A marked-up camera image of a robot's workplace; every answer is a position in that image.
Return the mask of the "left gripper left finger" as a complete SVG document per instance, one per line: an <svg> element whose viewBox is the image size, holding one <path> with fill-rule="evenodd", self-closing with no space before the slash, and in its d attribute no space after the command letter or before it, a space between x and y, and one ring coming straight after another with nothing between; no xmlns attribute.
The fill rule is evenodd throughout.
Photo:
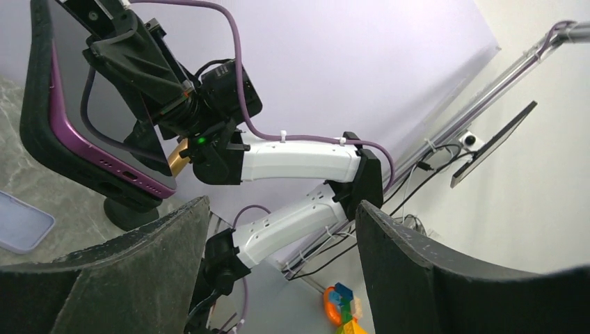
<svg viewBox="0 0 590 334"><path fill-rule="evenodd" d="M1 268L2 333L182 333L209 199L48 263Z"/></svg>

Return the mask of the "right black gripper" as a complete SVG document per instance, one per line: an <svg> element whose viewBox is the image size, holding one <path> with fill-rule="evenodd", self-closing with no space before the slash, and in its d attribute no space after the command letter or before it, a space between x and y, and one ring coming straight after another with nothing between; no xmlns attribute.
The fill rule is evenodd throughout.
<svg viewBox="0 0 590 334"><path fill-rule="evenodd" d="M157 20L144 22L121 1L64 1L66 11L86 30L83 55L122 96L145 106L164 138L205 132L212 120L201 83L164 41Z"/></svg>

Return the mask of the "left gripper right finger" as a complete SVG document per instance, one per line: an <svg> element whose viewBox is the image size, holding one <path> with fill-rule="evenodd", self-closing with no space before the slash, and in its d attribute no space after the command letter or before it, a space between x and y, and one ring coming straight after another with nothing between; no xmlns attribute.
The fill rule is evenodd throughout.
<svg viewBox="0 0 590 334"><path fill-rule="evenodd" d="M530 273L460 253L359 204L377 333L588 333L589 267Z"/></svg>

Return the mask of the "lavender phone case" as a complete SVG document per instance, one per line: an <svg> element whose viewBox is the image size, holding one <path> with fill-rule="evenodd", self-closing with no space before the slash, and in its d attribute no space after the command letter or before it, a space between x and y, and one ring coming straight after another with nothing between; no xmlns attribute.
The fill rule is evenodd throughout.
<svg viewBox="0 0 590 334"><path fill-rule="evenodd" d="M52 215L1 192L1 248L16 254L33 251L55 225Z"/></svg>

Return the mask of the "black phone dark case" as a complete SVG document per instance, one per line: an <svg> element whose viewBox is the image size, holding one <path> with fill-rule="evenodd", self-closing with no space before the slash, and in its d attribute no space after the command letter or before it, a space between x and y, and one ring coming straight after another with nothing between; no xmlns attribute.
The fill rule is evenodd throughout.
<svg viewBox="0 0 590 334"><path fill-rule="evenodd" d="M56 67L51 62L49 5L31 1L31 50L26 74L19 135L26 151L44 167L100 193L124 206L145 212L162 203L162 196L113 175L79 157L57 137L50 127L50 113L61 106L63 98Z"/></svg>

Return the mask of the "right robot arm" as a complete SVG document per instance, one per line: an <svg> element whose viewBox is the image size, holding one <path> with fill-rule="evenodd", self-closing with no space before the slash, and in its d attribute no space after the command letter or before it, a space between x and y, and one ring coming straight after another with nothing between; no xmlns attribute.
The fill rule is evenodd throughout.
<svg viewBox="0 0 590 334"><path fill-rule="evenodd" d="M359 40L358 24L336 27L337 21L351 14L354 8L340 8L329 14L332 1L214 1L226 7L239 29L245 69L253 78L262 98L262 113L253 118L256 128L267 134L307 134L336 137L353 131L363 139L378 141L371 135L376 129L368 119L375 113L367 107L375 94L360 87L367 84L361 74L364 65L375 61ZM214 58L232 55L232 34L226 18L215 10L164 4L133 6L142 20L156 18L169 36L165 41L174 55L190 70ZM97 74L96 87L90 97L89 117L100 131L122 141L131 131L134 117L115 88ZM155 186L155 193L169 198L177 191L177 183L168 168L153 160L154 170L144 166L130 153L109 148L98 139L91 143L112 151L112 157L126 162L130 173L143 179L132 181L136 186ZM246 182L242 186L207 186L197 181L191 171L181 179L179 195L210 196L213 212L231 218L249 203L277 209L294 203L305 191L317 186L314 179L275 178Z"/></svg>

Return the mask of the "purple smartphone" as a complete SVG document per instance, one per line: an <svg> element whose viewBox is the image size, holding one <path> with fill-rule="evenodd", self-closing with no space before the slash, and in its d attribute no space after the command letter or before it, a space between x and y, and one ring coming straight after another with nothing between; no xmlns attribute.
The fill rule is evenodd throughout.
<svg viewBox="0 0 590 334"><path fill-rule="evenodd" d="M141 129L116 88L96 74L88 98L88 119L103 135L150 152L133 155L105 143L88 130L80 114L89 64L83 57L89 32L57 1L47 2L51 22L51 92L49 124L58 141L76 157L107 176L164 199L175 193L176 181L154 128Z"/></svg>

